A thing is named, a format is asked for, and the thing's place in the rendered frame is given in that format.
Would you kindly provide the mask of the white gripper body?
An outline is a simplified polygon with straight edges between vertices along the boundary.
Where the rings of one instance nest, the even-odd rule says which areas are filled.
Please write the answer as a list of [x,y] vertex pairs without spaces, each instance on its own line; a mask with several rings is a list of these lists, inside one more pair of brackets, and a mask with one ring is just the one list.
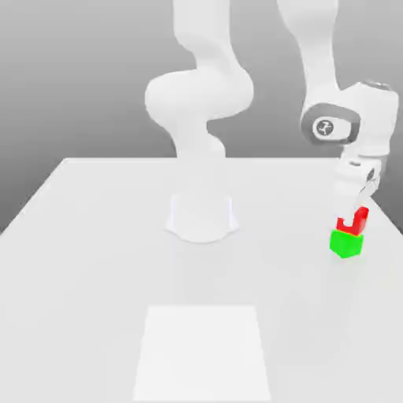
[[375,170],[340,173],[333,188],[333,206],[336,209],[358,209],[378,186],[379,174]]

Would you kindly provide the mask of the small red cube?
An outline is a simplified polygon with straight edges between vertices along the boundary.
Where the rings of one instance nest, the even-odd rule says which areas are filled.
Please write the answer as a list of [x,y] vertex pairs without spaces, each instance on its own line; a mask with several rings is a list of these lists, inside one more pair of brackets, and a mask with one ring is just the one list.
[[347,234],[358,236],[360,235],[367,223],[369,209],[361,206],[354,214],[353,223],[351,226],[344,224],[344,220],[339,217],[337,219],[336,229]]

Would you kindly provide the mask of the small green cube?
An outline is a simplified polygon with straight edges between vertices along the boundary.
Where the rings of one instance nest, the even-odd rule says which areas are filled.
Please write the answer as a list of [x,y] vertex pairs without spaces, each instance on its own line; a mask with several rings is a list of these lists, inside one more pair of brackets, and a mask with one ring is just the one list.
[[331,232],[329,248],[341,258],[359,256],[364,242],[363,235],[352,235],[337,229]]

